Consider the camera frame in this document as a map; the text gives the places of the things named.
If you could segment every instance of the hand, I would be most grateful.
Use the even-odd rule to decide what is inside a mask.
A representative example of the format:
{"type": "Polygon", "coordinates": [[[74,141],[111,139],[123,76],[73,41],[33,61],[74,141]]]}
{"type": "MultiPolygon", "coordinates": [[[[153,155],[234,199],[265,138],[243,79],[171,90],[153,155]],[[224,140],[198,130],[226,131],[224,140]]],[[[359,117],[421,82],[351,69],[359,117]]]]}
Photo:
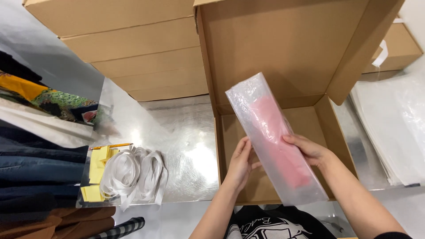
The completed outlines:
{"type": "Polygon", "coordinates": [[[233,152],[223,185],[228,185],[239,193],[245,187],[251,171],[261,166],[261,162],[252,163],[253,155],[254,150],[248,136],[242,138],[233,152]]]}
{"type": "Polygon", "coordinates": [[[304,136],[283,135],[282,138],[287,143],[298,146],[306,158],[307,163],[312,166],[317,166],[320,168],[327,159],[336,157],[335,154],[329,149],[316,144],[304,136]]]}

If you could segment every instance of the graphic print on t-shirt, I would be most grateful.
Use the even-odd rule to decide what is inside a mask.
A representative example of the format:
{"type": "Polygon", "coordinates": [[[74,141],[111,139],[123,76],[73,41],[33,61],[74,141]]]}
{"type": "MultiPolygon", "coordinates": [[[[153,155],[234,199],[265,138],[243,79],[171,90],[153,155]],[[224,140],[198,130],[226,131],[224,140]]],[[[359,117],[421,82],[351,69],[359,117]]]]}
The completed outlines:
{"type": "Polygon", "coordinates": [[[301,225],[287,219],[264,217],[238,227],[229,228],[227,239],[308,239],[311,234],[301,225]]]}

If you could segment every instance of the left hand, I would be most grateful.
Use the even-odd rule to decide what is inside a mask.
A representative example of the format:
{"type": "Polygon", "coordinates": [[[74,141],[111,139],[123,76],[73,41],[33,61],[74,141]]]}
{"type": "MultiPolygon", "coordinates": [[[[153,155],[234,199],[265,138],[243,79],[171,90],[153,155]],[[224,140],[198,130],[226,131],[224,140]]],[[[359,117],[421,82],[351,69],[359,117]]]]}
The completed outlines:
{"type": "Polygon", "coordinates": [[[233,152],[223,185],[234,188],[237,193],[245,187],[251,171],[261,166],[261,162],[252,163],[253,154],[248,136],[242,138],[233,152]]]}

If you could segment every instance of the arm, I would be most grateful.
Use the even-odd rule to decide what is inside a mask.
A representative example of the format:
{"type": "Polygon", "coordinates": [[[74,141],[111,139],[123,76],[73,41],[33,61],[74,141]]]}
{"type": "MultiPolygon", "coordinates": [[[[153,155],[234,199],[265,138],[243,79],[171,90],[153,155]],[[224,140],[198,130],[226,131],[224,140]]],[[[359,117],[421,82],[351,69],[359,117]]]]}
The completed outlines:
{"type": "Polygon", "coordinates": [[[388,210],[329,149],[303,136],[284,136],[283,139],[298,146],[307,162],[319,168],[360,239],[373,239],[392,231],[406,233],[388,210]]]}
{"type": "Polygon", "coordinates": [[[189,239],[224,237],[239,192],[245,187],[251,171],[261,165],[251,162],[252,152],[248,137],[241,139],[230,160],[226,179],[189,239]]]}

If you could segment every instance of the forearm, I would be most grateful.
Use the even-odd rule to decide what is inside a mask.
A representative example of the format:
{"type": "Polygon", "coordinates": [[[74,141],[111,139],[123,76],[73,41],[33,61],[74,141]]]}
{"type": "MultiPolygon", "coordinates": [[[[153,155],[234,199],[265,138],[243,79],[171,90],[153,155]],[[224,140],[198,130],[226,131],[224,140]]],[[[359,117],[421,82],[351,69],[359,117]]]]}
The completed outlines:
{"type": "Polygon", "coordinates": [[[319,169],[360,239],[372,239],[389,231],[405,233],[397,220],[334,154],[319,165],[319,169]]]}
{"type": "Polygon", "coordinates": [[[237,196],[235,188],[223,183],[189,239],[222,239],[237,196]]]}

